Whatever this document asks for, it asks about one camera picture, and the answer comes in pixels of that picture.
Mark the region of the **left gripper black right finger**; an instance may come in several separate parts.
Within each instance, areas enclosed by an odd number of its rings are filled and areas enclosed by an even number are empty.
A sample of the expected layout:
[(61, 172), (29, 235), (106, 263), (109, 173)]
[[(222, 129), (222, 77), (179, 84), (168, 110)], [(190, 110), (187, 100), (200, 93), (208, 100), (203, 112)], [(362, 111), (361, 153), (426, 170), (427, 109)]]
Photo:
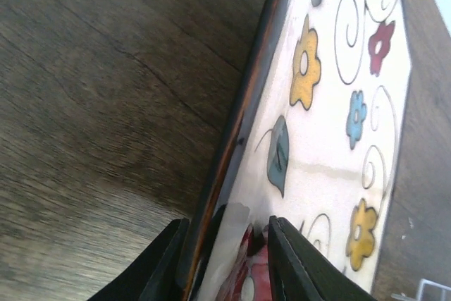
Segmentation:
[(268, 223), (268, 271), (273, 300), (373, 300), (335, 268), (287, 219)]

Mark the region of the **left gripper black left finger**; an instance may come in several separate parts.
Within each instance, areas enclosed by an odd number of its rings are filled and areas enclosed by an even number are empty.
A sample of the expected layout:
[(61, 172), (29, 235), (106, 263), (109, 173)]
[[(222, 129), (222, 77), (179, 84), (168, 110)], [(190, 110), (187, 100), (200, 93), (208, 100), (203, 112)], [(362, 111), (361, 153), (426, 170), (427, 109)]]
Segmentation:
[(171, 221), (145, 250), (90, 300), (167, 300), (190, 222)]

